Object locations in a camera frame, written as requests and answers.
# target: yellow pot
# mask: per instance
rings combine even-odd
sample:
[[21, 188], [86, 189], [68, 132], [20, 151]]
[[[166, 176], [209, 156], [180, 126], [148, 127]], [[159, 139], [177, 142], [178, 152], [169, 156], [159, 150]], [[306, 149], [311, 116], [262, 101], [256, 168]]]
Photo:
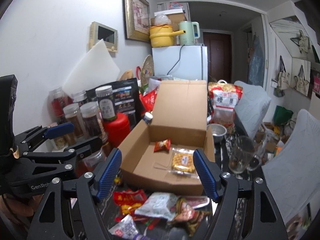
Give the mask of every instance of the yellow pot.
[[173, 46], [173, 36], [186, 33], [185, 30], [173, 32], [170, 25], [152, 26], [149, 30], [151, 46], [153, 48]]

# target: metal bowl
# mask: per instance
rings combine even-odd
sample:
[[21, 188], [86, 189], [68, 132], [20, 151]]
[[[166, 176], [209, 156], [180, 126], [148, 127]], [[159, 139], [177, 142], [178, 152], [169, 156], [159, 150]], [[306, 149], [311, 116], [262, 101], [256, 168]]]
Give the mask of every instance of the metal bowl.
[[209, 124], [207, 127], [209, 126], [211, 127], [214, 143], [220, 143], [227, 133], [227, 129], [223, 125], [217, 123]]

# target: blue gripper pad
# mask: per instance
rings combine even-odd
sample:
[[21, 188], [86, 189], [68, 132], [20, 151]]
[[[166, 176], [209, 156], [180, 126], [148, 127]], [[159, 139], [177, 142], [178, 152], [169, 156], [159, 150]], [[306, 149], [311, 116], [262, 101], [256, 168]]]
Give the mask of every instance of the blue gripper pad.
[[103, 163], [99, 163], [94, 169], [95, 178], [92, 195], [96, 197], [98, 202], [108, 196], [121, 162], [121, 151], [118, 148], [113, 148], [108, 158]]
[[209, 162], [210, 161], [202, 150], [197, 149], [194, 151], [193, 164], [204, 187], [204, 191], [209, 198], [212, 200], [217, 200], [219, 196], [216, 190], [216, 181], [214, 180], [213, 175], [206, 164]]
[[75, 126], [71, 122], [63, 123], [58, 126], [48, 128], [44, 133], [46, 139], [54, 139], [60, 136], [63, 136], [68, 133], [72, 133], [75, 129]]

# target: blue plastic sheet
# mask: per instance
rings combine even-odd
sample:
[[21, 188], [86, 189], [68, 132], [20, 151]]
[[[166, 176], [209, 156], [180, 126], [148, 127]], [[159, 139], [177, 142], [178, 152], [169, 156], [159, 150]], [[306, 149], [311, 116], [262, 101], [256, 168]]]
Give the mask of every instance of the blue plastic sheet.
[[249, 81], [250, 85], [263, 86], [264, 80], [264, 55], [260, 45], [259, 37], [253, 42], [254, 53], [249, 65]]

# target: kettle handle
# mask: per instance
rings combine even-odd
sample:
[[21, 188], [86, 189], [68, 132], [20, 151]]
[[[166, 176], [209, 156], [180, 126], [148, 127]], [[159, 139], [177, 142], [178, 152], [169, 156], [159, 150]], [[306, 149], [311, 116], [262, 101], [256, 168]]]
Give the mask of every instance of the kettle handle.
[[195, 25], [197, 27], [197, 33], [198, 33], [198, 36], [196, 37], [195, 36], [195, 39], [199, 39], [200, 38], [200, 27], [199, 27], [199, 23], [197, 22], [192, 22], [192, 25]]

